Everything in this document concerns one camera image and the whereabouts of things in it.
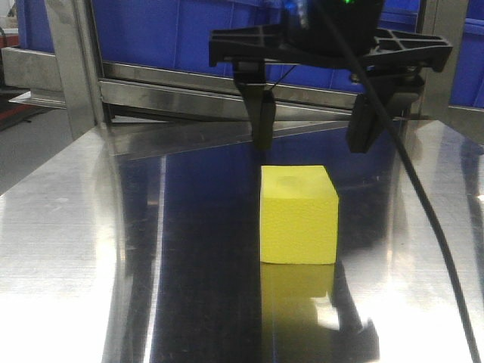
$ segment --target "black cable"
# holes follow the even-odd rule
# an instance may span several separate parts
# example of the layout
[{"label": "black cable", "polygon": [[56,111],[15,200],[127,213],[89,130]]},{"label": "black cable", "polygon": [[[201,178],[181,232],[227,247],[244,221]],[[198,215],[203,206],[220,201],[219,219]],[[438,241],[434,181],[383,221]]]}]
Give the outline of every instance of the black cable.
[{"label": "black cable", "polygon": [[292,66],[292,67],[291,67],[289,70],[287,70],[287,71],[286,71],[286,73],[285,73],[285,74],[284,74],[284,75],[283,75],[283,76],[282,76],[280,79],[278,79],[278,81],[277,81],[277,82],[276,82],[274,85],[272,85],[272,87],[269,89],[269,91],[272,91],[276,85],[278,85],[279,83],[281,83],[281,82],[282,82],[282,80],[283,80],[284,78],[286,78],[286,77],[287,77],[287,75],[288,75],[289,73],[291,73],[291,72],[293,71],[293,69],[294,69],[294,68],[296,68],[296,66],[297,66],[297,64],[294,64],[294,65],[293,65],[293,66]]},{"label": "black cable", "polygon": [[375,111],[377,112],[377,115],[379,116],[379,121],[388,131],[393,142],[395,143],[403,166],[405,167],[408,177],[410,178],[410,181],[413,184],[415,191],[417,192],[420,203],[422,204],[422,207],[427,214],[427,218],[429,219],[430,225],[432,226],[432,229],[436,234],[437,241],[439,242],[440,250],[442,251],[445,266],[447,267],[448,276],[450,277],[459,313],[461,315],[462,326],[466,335],[470,356],[472,357],[474,363],[481,363],[481,359],[479,357],[479,350],[476,344],[476,338],[474,336],[472,324],[470,322],[469,312],[467,311],[467,306],[464,298],[464,293],[462,292],[462,286],[459,281],[458,272],[455,268],[454,260],[451,255],[450,248],[448,247],[448,243],[442,230],[442,226],[437,219],[437,215],[433,210],[432,204],[430,203],[429,198],[425,193],[424,187],[422,186],[420,179],[417,176],[417,173],[415,172],[415,168],[412,165],[411,159],[408,156],[407,151],[405,150],[405,146],[400,140],[396,128],[392,124],[392,118],[386,112],[386,108],[381,103],[378,94],[376,93],[373,85],[367,77],[366,72],[363,70],[361,64],[359,63],[358,58],[354,55],[352,49],[349,47],[340,30],[331,20],[330,16],[324,11],[324,9],[321,8],[319,4],[316,3],[316,1],[313,1],[313,4],[315,4],[318,7],[318,10],[321,12],[327,28],[332,33],[334,39],[337,41],[337,44],[340,47],[340,50],[348,61],[351,71],[359,77],[361,84],[365,87],[366,95],[368,96],[368,99],[370,100]]}]

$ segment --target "stainless steel table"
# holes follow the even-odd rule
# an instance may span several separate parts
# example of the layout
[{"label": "stainless steel table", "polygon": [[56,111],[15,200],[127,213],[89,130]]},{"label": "stainless steel table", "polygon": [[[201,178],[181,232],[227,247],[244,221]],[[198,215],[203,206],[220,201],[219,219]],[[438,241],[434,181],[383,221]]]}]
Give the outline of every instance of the stainless steel table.
[{"label": "stainless steel table", "polygon": [[[388,138],[351,155],[344,125],[282,123],[266,153],[240,123],[82,136],[0,197],[0,361],[470,361],[436,239]],[[482,148],[437,121],[403,133],[484,352]],[[339,261],[312,282],[261,268],[263,164],[324,164],[340,195]],[[261,292],[261,274],[294,296],[273,300],[280,289]],[[328,294],[303,301],[294,281]],[[268,299],[294,310],[274,320]]]}]

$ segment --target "yellow foam cube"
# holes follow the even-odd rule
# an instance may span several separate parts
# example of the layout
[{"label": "yellow foam cube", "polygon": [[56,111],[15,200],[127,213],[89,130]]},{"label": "yellow foam cube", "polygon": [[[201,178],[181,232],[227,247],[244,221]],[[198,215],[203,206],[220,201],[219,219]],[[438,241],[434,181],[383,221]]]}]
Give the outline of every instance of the yellow foam cube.
[{"label": "yellow foam cube", "polygon": [[263,166],[261,261],[336,261],[338,195],[323,166]]}]

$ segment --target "blue plastic crate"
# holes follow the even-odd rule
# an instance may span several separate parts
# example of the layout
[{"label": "blue plastic crate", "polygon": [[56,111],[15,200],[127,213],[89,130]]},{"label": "blue plastic crate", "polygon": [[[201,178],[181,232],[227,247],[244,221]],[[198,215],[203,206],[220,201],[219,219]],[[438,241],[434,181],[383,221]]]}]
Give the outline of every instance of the blue plastic crate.
[{"label": "blue plastic crate", "polygon": [[17,19],[21,48],[54,51],[44,0],[17,0]]},{"label": "blue plastic crate", "polygon": [[466,20],[451,103],[484,107],[484,20]]},{"label": "blue plastic crate", "polygon": [[106,61],[229,74],[209,67],[213,29],[268,23],[272,3],[260,0],[95,0],[101,52]]},{"label": "blue plastic crate", "polygon": [[470,0],[467,8],[469,19],[484,20],[484,0]]},{"label": "blue plastic crate", "polygon": [[401,9],[418,12],[420,7],[420,0],[386,0],[386,9]]}]

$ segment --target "metal frame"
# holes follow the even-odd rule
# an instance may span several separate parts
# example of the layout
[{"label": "metal frame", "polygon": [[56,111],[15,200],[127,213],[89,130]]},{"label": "metal frame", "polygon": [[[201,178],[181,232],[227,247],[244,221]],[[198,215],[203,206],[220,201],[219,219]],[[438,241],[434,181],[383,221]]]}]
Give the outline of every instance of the metal frame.
[{"label": "metal frame", "polygon": [[54,50],[64,90],[71,132],[78,138],[96,123],[106,121],[98,78],[101,54],[93,27],[91,3],[45,0]]},{"label": "metal frame", "polygon": [[[178,117],[247,119],[231,79],[102,63],[91,1],[45,0],[45,3],[56,54],[16,48],[2,50],[8,69],[6,81],[9,85],[32,89],[14,101],[67,107],[75,138],[96,122],[109,120],[108,104],[136,107],[148,113],[178,114]],[[445,36],[455,50],[443,73],[423,75],[426,87],[422,101],[413,111],[416,117],[440,119],[461,132],[466,131],[471,119],[477,128],[482,127],[484,135],[484,125],[480,122],[482,110],[448,105],[466,13],[467,1],[421,0],[417,30]],[[332,120],[335,115],[346,119],[355,101],[355,94],[333,90],[279,85],[274,91],[279,104],[288,103],[280,107],[280,119]],[[484,142],[484,139],[476,140],[476,135],[474,132],[470,136]]]},{"label": "metal frame", "polygon": [[426,74],[426,86],[417,113],[420,117],[439,119],[482,144],[484,143],[484,110],[450,104],[467,6],[468,0],[462,2],[421,0],[417,31],[446,37],[453,44],[454,51],[442,73]]}]

